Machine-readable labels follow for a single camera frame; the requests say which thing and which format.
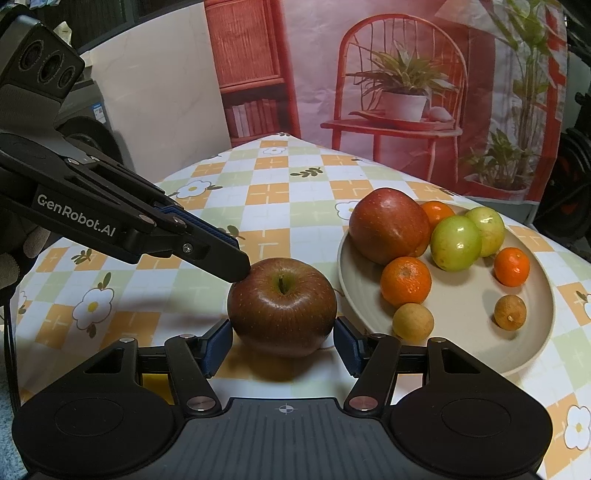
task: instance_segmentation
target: plant leaves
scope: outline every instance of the plant leaves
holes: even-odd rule
[[[519,50],[519,43],[513,37],[509,29],[506,25],[502,22],[502,20],[497,16],[497,14],[493,12],[488,12],[492,22],[495,26],[501,31],[503,36],[505,37],[505,43],[510,46],[511,50],[518,51]]]
[[[105,275],[105,278],[103,278],[103,289],[107,288],[107,285],[109,284],[109,282],[111,281],[111,272],[107,272]]]
[[[86,331],[88,332],[88,336],[90,338],[94,338],[96,335],[96,326],[94,323],[91,323],[90,326],[86,329]]]

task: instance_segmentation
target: camera lens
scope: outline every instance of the camera lens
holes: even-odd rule
[[[39,72],[39,81],[41,83],[49,82],[49,80],[51,80],[51,78],[60,69],[60,65],[61,55],[54,53],[51,57],[47,59],[43,67],[41,67],[41,71]]]
[[[59,88],[64,88],[66,85],[68,85],[68,83],[70,83],[72,80],[75,71],[76,69],[74,67],[68,67],[66,70],[64,70],[64,73],[61,74],[60,79],[57,81],[57,86]]]
[[[41,43],[41,40],[35,40],[33,43],[31,43],[25,50],[25,53],[22,54],[21,69],[28,70],[33,65],[35,65],[37,60],[39,60],[41,57],[42,51],[43,44]]]

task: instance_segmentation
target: red apple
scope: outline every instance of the red apple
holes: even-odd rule
[[[349,234],[367,259],[388,265],[398,257],[420,257],[430,239],[429,218],[405,193],[374,190],[361,200],[349,220]]]
[[[318,350],[333,328],[336,309],[326,277],[292,258],[255,263],[228,293],[228,318],[242,343],[288,358]]]

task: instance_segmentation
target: printed backdrop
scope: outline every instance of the printed backdrop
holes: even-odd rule
[[[215,0],[205,9],[232,145],[286,131],[463,195],[541,199],[566,85],[557,0]],[[384,54],[412,64],[384,64]],[[425,76],[447,86],[430,83],[422,122],[385,122],[384,73],[406,87]]]

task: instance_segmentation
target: bookshelf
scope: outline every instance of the bookshelf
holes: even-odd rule
[[[232,146],[300,135],[280,0],[205,0]]]

